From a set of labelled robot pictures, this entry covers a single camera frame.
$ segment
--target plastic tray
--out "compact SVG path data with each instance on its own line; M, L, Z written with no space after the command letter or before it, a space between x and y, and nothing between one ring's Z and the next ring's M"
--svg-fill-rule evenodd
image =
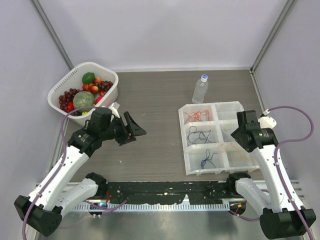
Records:
M238 101L187 104L178 110L186 175L259 169L230 135L238 128L237 112L242 111ZM207 157L211 162L201 165Z
M118 97L118 75L103 66L100 66L94 62L84 62L77 65L67 75L65 75L49 92L47 100L49 105L57 110L59 113L66 115L65 111L60 109L59 96L63 95L65 91L69 89L82 90L82 77L85 73L92 72L95 76L100 77L102 81L110 81L113 86L103 96L103 98L96 104L97 107L105 106L109 107ZM90 110L87 114L81 116L68 116L77 124L84 126L86 120L90 120L91 114L94 109Z

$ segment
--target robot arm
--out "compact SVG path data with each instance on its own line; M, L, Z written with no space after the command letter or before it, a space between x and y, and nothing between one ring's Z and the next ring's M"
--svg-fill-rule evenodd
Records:
M235 141L257 161L262 171L269 196L263 193L245 172L230 174L227 184L231 191L242 195L260 217L260 225L268 239L301 236L306 233L292 201L295 202L310 227L316 220L313 209L305 209L296 194L280 154L275 163L274 152L278 140L271 128L261 128L256 112L243 111L237 113L238 128L231 134ZM282 173L280 179L276 165ZM291 192L289 198L283 182Z
M107 181L95 173L88 174L81 183L67 192L63 192L63 189L94 151L102 146L103 141L115 139L121 146L135 141L137 136L146 134L128 112L123 114L127 122L125 126L122 118L114 111L106 107L93 111L86 126L74 132L68 141L64 163L61 163L61 157L35 190L28 196L20 195L15 200L14 206L21 220L25 218L29 206L42 186L49 181L60 165L60 171L37 199L27 219L27 223L44 236L51 235L58 228L62 218L80 202L93 196L102 196L107 191Z

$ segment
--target wooden table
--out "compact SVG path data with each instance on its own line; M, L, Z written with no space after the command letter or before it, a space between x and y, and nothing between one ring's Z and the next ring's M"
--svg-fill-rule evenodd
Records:
M129 111L147 131L136 142L118 146L103 143L74 175L80 182L88 173L103 175L107 181L194 181L226 180L228 173L188 175L182 149L178 109L190 104L197 80L208 75L205 103L239 101L245 110L261 114L255 87L248 70L122 72L118 73L119 113ZM79 129L69 121L66 137ZM262 179L259 170L251 173Z

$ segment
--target plastic basket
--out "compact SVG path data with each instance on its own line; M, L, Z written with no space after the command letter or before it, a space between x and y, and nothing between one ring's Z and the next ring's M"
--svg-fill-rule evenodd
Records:
M92 72L96 77L100 77L102 81L110 81L113 86L103 96L103 98L96 104L99 106L110 106L118 97L118 75L103 66L100 66L94 62L84 62L77 65L67 75L65 75L49 92L48 103L49 105L57 110L59 113L66 115L65 111L60 109L59 96L64 95L65 91L69 89L82 89L82 77L85 73ZM69 119L76 122L77 124L84 126L86 120L90 120L91 114L94 109L91 109L87 114L81 116L68 116Z

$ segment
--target water bottle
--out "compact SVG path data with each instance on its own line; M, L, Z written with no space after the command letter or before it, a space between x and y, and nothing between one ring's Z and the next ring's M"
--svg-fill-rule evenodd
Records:
M204 102L204 98L206 92L208 90L208 76L202 75L201 78L196 82L192 103L193 104L202 104Z

